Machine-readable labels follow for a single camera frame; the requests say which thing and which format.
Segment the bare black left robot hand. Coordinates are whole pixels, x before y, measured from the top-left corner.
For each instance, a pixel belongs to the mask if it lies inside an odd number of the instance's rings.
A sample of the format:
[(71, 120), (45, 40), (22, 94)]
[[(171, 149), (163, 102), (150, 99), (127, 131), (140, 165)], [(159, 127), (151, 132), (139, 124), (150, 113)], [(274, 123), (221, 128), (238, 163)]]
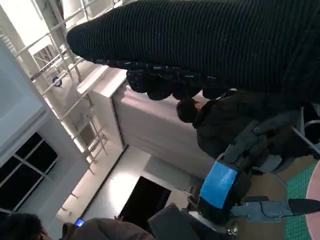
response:
[(304, 121), (304, 112), (288, 111), (259, 123), (252, 121), (212, 165), (199, 193), (198, 220), (210, 226), (223, 224), (232, 217), (250, 222), (279, 222), (283, 217), (317, 213), (320, 202), (315, 199), (290, 198), (273, 201), (267, 196), (245, 197), (251, 185), (252, 171), (275, 174), (287, 167), (280, 155), (267, 150), (267, 133), (298, 118), (291, 130), (317, 155), (320, 144), (309, 137), (319, 134), (320, 120)]

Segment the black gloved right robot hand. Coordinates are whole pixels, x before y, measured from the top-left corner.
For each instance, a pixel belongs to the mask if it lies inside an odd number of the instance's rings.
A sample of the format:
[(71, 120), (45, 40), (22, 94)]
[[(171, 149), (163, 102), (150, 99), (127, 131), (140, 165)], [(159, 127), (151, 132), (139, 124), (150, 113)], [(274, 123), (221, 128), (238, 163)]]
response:
[(126, 70), (154, 101), (228, 89), (320, 101), (317, 0), (138, 0), (66, 40), (86, 61)]

